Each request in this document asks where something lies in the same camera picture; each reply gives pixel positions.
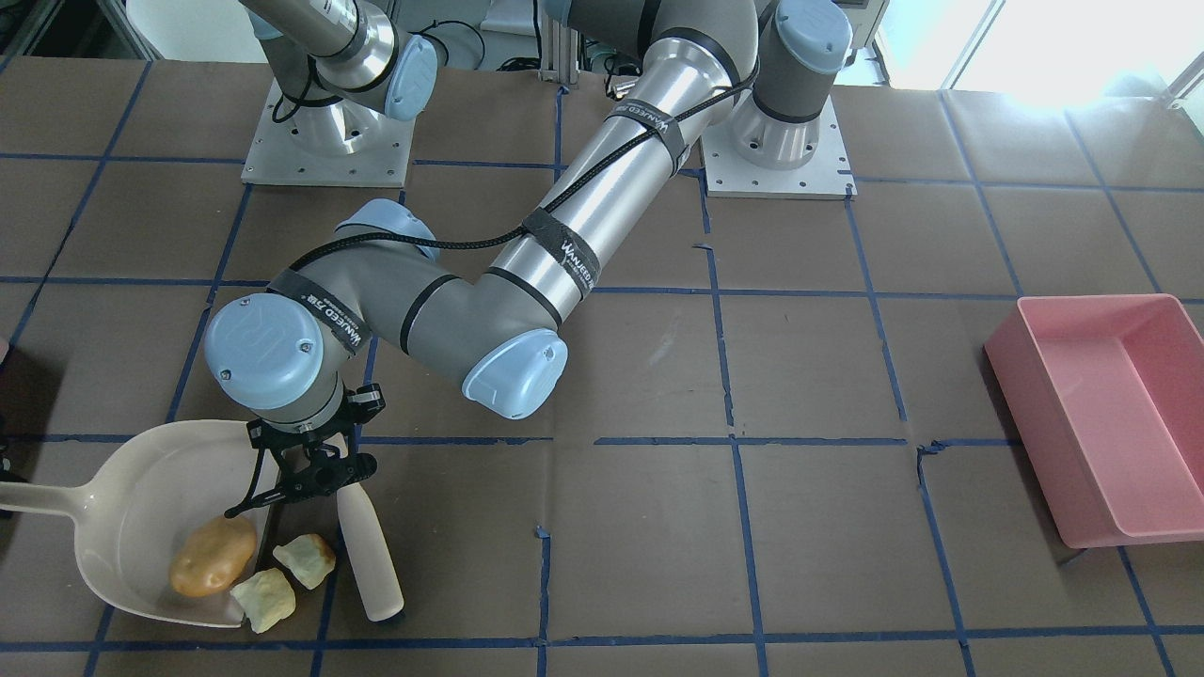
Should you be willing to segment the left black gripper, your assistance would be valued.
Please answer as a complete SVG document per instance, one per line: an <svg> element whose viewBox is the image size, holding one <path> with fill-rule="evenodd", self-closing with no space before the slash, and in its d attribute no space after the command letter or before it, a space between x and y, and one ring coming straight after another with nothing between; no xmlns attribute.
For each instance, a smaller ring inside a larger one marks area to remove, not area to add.
<svg viewBox="0 0 1204 677"><path fill-rule="evenodd" d="M232 519L250 510L272 504L296 504L331 494L368 479L378 469L377 459L358 451L356 428L373 420L386 408L378 383L340 392L340 407L331 419L303 432L283 432L258 418L246 424L253 449L258 451L246 495L224 517ZM275 488L256 493L265 458L271 455L279 469Z"/></svg>

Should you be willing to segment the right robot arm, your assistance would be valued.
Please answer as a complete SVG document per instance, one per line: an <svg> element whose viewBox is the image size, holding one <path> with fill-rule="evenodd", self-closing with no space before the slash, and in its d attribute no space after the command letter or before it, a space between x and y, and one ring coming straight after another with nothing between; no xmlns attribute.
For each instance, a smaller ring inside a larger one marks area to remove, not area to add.
<svg viewBox="0 0 1204 677"><path fill-rule="evenodd" d="M302 149L348 157L413 123L433 96L433 43L370 1L246 1L275 73L271 124Z"/></svg>

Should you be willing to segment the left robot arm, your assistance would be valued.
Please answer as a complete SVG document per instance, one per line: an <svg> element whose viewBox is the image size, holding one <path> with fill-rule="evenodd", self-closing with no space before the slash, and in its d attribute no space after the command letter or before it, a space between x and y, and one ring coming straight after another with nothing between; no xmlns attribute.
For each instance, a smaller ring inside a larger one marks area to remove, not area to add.
<svg viewBox="0 0 1204 677"><path fill-rule="evenodd" d="M755 165L804 165L801 137L854 41L833 1L549 1L547 11L637 57L641 77L519 226L442 243L403 205L374 198L266 292L209 320L209 372L254 413L250 445L279 469L275 488L249 488L228 518L331 496L377 470L354 429L384 398L340 377L373 336L458 381L470 401L532 416L566 367L562 320L706 129L730 120Z"/></svg>

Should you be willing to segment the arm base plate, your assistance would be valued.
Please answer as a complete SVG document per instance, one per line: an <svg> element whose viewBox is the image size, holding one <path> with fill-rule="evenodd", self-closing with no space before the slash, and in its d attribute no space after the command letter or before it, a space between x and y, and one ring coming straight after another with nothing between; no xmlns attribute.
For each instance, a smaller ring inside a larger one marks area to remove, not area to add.
<svg viewBox="0 0 1204 677"><path fill-rule="evenodd" d="M816 118L786 123L748 96L700 142L706 190L714 198L844 200L858 194L832 99Z"/></svg>
<svg viewBox="0 0 1204 677"><path fill-rule="evenodd" d="M279 86L271 83L246 152L246 184L405 188L413 120L394 120L349 102L302 107L283 120L293 104L285 100L276 110L279 100Z"/></svg>

